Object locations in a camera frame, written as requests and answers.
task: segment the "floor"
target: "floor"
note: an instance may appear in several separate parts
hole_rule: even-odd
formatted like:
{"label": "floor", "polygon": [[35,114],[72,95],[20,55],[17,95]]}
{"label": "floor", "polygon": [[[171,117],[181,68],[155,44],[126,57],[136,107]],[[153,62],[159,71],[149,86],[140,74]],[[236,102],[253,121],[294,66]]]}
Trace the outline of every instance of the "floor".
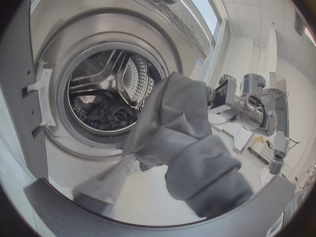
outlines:
{"label": "floor", "polygon": [[[232,151],[232,142],[221,136],[230,150],[232,157],[242,163],[239,172],[251,185],[254,192],[261,188],[259,181],[260,167],[252,160],[252,155],[246,151],[243,156]],[[48,151],[50,182],[64,195],[72,199],[72,187],[95,176],[108,167],[106,163],[86,163],[76,159],[58,157],[59,167],[55,169],[59,153]],[[257,165],[264,167],[254,156]],[[177,225],[202,220],[183,201],[171,197],[166,188],[164,175],[167,166],[155,167],[146,172],[137,171],[129,176],[120,192],[114,207],[106,211],[106,216],[134,224],[142,225]]]}

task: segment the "white wall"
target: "white wall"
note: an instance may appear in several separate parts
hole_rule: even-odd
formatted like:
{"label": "white wall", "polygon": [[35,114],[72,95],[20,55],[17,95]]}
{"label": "white wall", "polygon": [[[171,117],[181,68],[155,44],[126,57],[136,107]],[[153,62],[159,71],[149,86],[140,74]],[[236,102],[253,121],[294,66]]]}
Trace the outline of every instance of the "white wall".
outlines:
{"label": "white wall", "polygon": [[265,49],[252,47],[248,73],[264,74],[277,69],[277,38],[275,29],[270,28],[268,43]]}
{"label": "white wall", "polygon": [[[251,61],[252,47],[252,39],[239,36],[230,37],[220,77],[224,74],[228,74],[236,78],[237,95],[240,95],[239,86],[242,81],[243,75],[248,73],[248,68]],[[216,114],[210,114],[209,121],[218,124],[224,122],[225,119]],[[219,125],[218,127],[220,129],[226,130],[235,137],[235,147],[239,150],[242,149],[242,147],[245,145],[252,134],[250,131],[243,129],[242,126],[239,124],[224,124]]]}
{"label": "white wall", "polygon": [[[274,45],[276,47],[274,29],[270,31],[269,40],[271,40],[271,48],[267,45],[268,48],[264,50],[253,46],[252,39],[231,36],[221,75],[229,74],[237,79],[237,95],[240,94],[239,85],[242,76],[247,73],[261,74],[266,70],[276,71],[286,79],[287,90],[290,92],[288,97],[290,137],[295,141],[300,141],[300,144],[296,145],[285,158],[285,163],[292,170],[289,176],[289,180],[292,181],[301,169],[309,167],[306,165],[308,162],[306,159],[316,137],[316,89],[289,62],[279,56],[275,60],[276,50],[272,48]],[[225,121],[224,118],[215,114],[209,115],[209,120],[212,123]],[[251,132],[244,130],[239,124],[224,124],[218,127],[234,135],[235,146],[239,150],[251,136]]]}
{"label": "white wall", "polygon": [[230,37],[222,73],[219,78],[224,74],[229,74],[230,76],[235,77],[237,80],[237,95],[240,94],[239,85],[243,75],[248,73],[252,47],[252,39],[239,36]]}
{"label": "white wall", "polygon": [[298,181],[297,181],[297,187],[301,187],[304,182],[306,181],[309,172],[315,167],[316,164],[316,140],[314,140],[314,144],[312,146],[312,149],[310,150],[303,167],[300,169],[298,174],[296,175]]}
{"label": "white wall", "polygon": [[277,58],[276,72],[286,79],[289,91],[290,137],[299,141],[286,156],[285,163],[292,169],[289,180],[304,167],[316,136],[316,89],[292,64]]}

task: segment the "gray cloth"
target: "gray cloth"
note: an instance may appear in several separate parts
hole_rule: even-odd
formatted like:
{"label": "gray cloth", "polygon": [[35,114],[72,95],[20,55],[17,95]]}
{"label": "gray cloth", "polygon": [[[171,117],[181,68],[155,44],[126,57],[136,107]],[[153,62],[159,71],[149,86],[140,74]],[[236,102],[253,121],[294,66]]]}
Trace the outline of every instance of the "gray cloth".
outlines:
{"label": "gray cloth", "polygon": [[140,168],[167,165],[167,189],[200,217],[226,213],[253,194],[237,171],[222,140],[208,123],[204,82],[179,74],[160,81],[146,98],[140,116],[123,148],[135,154]]}

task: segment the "robotic arm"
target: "robotic arm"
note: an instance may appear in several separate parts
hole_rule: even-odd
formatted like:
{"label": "robotic arm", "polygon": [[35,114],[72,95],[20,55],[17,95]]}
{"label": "robotic arm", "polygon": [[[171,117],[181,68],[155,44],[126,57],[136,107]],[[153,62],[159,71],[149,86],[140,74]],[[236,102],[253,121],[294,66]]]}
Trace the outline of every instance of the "robotic arm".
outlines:
{"label": "robotic arm", "polygon": [[209,113],[223,116],[227,122],[237,122],[259,135],[271,136],[276,131],[274,158],[268,171],[279,174],[290,147],[286,81],[275,72],[247,74],[240,91],[240,96],[235,95],[236,79],[223,75],[218,88],[211,89]]}

